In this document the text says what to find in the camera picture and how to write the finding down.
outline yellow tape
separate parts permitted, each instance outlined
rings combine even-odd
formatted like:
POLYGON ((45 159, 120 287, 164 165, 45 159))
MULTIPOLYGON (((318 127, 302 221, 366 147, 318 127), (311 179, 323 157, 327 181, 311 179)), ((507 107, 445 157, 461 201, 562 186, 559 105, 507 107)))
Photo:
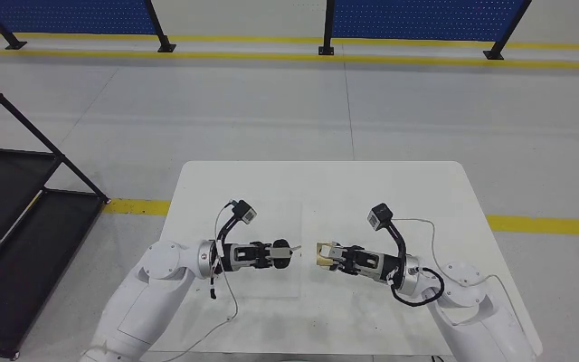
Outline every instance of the yellow tape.
POLYGON ((103 209, 105 214, 146 214, 166 216, 171 200, 115 198, 103 209))
POLYGON ((507 233, 565 233, 579 235, 579 219, 487 215, 494 232, 507 233))
MULTIPOLYGON (((170 200, 115 198, 105 206, 103 212, 166 216, 170 205, 170 200)), ((487 221, 494 232, 579 235, 579 219, 489 214, 487 221)))
POLYGON ((381 64, 422 64, 422 65, 466 65, 479 67, 502 68, 561 68, 579 69, 579 62, 572 61, 528 61, 506 60, 488 61, 486 59, 465 58, 427 58, 395 57, 374 55, 334 55, 319 56, 313 54, 259 53, 259 52, 117 52, 117 51, 61 51, 61 50, 25 50, 0 51, 0 56, 43 56, 64 58, 134 58, 134 59, 213 59, 213 60, 253 60, 253 61, 286 61, 286 62, 362 62, 381 64))
MULTIPOLYGON (((112 40, 112 41, 157 41, 156 35, 114 35, 114 34, 72 34, 72 33, 15 33, 23 39, 71 39, 71 40, 112 40)), ((322 37, 268 37, 268 36, 203 36, 203 35, 170 35, 172 42, 217 42, 217 43, 307 43, 322 44, 322 37)), ((367 44, 367 45, 402 45, 433 46, 460 48, 490 48, 493 42, 464 42, 438 40, 404 40, 404 39, 354 39, 334 38, 333 44, 367 44)), ((579 50, 579 43, 508 43, 507 48, 517 49, 551 49, 579 50)))

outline black metal post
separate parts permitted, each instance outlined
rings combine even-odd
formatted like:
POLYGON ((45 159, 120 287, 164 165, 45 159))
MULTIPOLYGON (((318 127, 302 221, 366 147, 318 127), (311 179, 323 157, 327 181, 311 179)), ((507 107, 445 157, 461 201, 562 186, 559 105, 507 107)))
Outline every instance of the black metal post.
POLYGON ((163 29, 161 28, 161 23, 159 22, 159 18, 157 17, 157 13, 155 12, 155 7, 153 7, 153 3, 151 2, 151 0, 143 0, 143 1, 145 1, 148 14, 151 17, 153 26, 155 26, 155 33, 157 33, 159 41, 161 42, 161 47, 159 48, 158 52, 173 52, 173 50, 177 45, 171 44, 169 42, 169 38, 163 33, 163 29))
POLYGON ((56 147, 54 144, 46 137, 44 134, 32 124, 30 120, 28 120, 24 114, 18 110, 14 104, 10 103, 9 100, 6 99, 4 94, 0 93, 0 104, 2 104, 12 115, 20 121, 29 131, 32 132, 40 141, 51 150, 51 152, 56 155, 56 157, 62 160, 62 163, 74 172, 76 176, 78 176, 82 182, 84 182, 95 194, 97 194, 101 199, 103 199, 106 203, 110 201, 110 199, 102 192, 100 189, 89 180, 74 164, 66 157, 64 154, 56 147))
POLYGON ((326 1, 326 23, 324 25, 324 46, 318 48, 318 55, 334 55, 334 47, 330 45, 332 42, 332 32, 334 30, 334 9, 336 7, 336 0, 326 1))
POLYGON ((6 39, 6 41, 10 44, 6 46, 6 50, 15 50, 22 48, 28 42, 20 42, 12 32, 9 32, 8 29, 0 23, 0 34, 6 39))
POLYGON ((525 2, 521 4, 521 7, 518 8, 517 13, 515 14, 515 18, 513 18, 513 21, 508 26, 503 37, 498 42, 496 42, 489 51, 483 52, 488 60, 490 61, 505 60, 505 58, 503 58, 503 56, 500 55, 500 52, 503 51, 503 48, 508 42, 508 38, 510 38, 510 36, 517 28, 518 22, 520 22, 521 19, 523 18, 523 15, 527 11, 529 5, 531 5, 531 0, 525 0, 525 2))

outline white cable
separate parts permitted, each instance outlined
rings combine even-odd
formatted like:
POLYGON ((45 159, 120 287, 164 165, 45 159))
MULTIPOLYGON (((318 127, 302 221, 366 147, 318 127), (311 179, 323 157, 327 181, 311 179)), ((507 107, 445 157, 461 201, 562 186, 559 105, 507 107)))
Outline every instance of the white cable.
MULTIPOLYGON (((219 221, 219 216, 221 215, 221 213, 223 212, 223 210, 225 210, 225 208, 227 208, 227 206, 229 206, 231 204, 228 203, 227 205, 225 205, 221 211, 219 212, 219 214, 217 215, 217 218, 215 219, 215 242, 217 243, 217 223, 219 221)), ((219 263, 221 264, 221 256, 217 255, 217 260, 219 261, 219 263)), ((227 284, 227 289, 229 289, 229 293, 232 295, 233 298, 233 302, 235 303, 235 313, 233 313, 233 315, 231 317, 227 317, 227 320, 219 323, 218 325, 216 325, 215 327, 213 327, 211 330, 209 330, 209 332, 207 332, 207 334, 205 334, 201 339, 197 340, 193 345, 191 345, 191 347, 189 347, 187 350, 185 350, 184 352, 181 352, 180 354, 178 354, 177 356, 173 357, 173 358, 169 358, 169 359, 165 359, 159 362, 171 362, 174 361, 182 356, 184 356, 186 353, 188 353, 189 351, 191 351, 191 349, 195 348, 195 346, 197 346, 199 343, 203 342, 207 337, 209 337, 213 332, 215 332, 218 328, 220 328, 221 326, 231 322, 235 317, 237 317, 237 314, 239 313, 239 304, 237 303, 237 299, 235 298, 235 295, 233 294, 232 291, 232 287, 231 285, 229 285, 229 281, 227 280, 227 273, 225 271, 223 271, 223 277, 225 278, 225 283, 227 284)))
POLYGON ((497 281, 500 283, 500 286, 503 288, 503 291, 505 291, 505 294, 507 294, 508 302, 510 303, 511 309, 515 312, 515 317, 517 318, 518 325, 523 330, 523 333, 525 333, 525 335, 527 335, 527 333, 525 332, 525 328, 523 327, 523 323, 521 323, 521 319, 518 316, 517 310, 515 309, 515 305, 513 304, 513 300, 510 298, 510 295, 508 294, 507 287, 505 287, 505 283, 503 283, 503 280, 501 280, 497 274, 489 274, 486 277, 484 277, 481 281, 477 281, 477 282, 472 283, 472 284, 467 284, 463 281, 455 280, 454 278, 452 278, 449 274, 447 274, 444 271, 444 269, 438 263, 438 259, 436 259, 436 252, 434 251, 434 237, 436 235, 436 226, 434 226, 434 223, 432 221, 427 220, 427 219, 419 219, 419 218, 402 218, 402 219, 392 219, 392 220, 394 220, 394 221, 418 221, 421 223, 430 224, 432 226, 431 252, 432 252, 432 258, 434 259, 434 264, 436 264, 436 267, 442 272, 442 274, 444 274, 445 277, 447 277, 451 281, 454 281, 455 283, 459 284, 462 288, 476 287, 477 285, 484 283, 485 281, 487 281, 490 278, 497 279, 497 281))

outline black shelf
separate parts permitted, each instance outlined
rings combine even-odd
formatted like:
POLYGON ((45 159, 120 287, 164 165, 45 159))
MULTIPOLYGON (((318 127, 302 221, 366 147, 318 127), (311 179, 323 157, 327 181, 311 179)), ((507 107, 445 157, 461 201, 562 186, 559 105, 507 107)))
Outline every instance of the black shelf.
POLYGON ((44 190, 0 244, 0 357, 17 355, 105 201, 44 190))
POLYGON ((0 149, 0 358, 16 360, 86 234, 110 200, 0 93, 4 106, 48 149, 0 149), (64 164, 92 193, 49 190, 64 164))
POLYGON ((14 225, 61 161, 46 152, 0 149, 0 238, 14 225))

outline white table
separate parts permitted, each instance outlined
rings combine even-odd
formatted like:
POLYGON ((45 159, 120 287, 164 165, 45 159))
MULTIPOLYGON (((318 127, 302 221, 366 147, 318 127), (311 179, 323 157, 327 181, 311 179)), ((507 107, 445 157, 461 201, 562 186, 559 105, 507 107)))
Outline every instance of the white table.
MULTIPOLYGON (((387 231, 375 233, 369 210, 386 202, 394 217, 432 220, 440 262, 465 261, 496 273, 507 285, 537 354, 541 341, 497 246, 485 215, 454 162, 189 162, 184 165, 162 240, 190 243, 214 235, 217 212, 229 199, 257 211, 228 242, 302 245, 287 270, 230 273, 240 299, 234 322, 194 351, 238 353, 444 355, 450 354, 426 308, 409 308, 390 289, 364 277, 324 271, 315 244, 338 241, 396 253, 387 231)), ((231 212, 223 213, 221 224, 231 212)), ((408 253, 432 265, 428 224, 397 222, 408 253)), ((495 293, 507 303, 498 284, 495 293)), ((155 351, 183 351, 233 312, 223 280, 211 300, 208 281, 196 280, 155 351)))

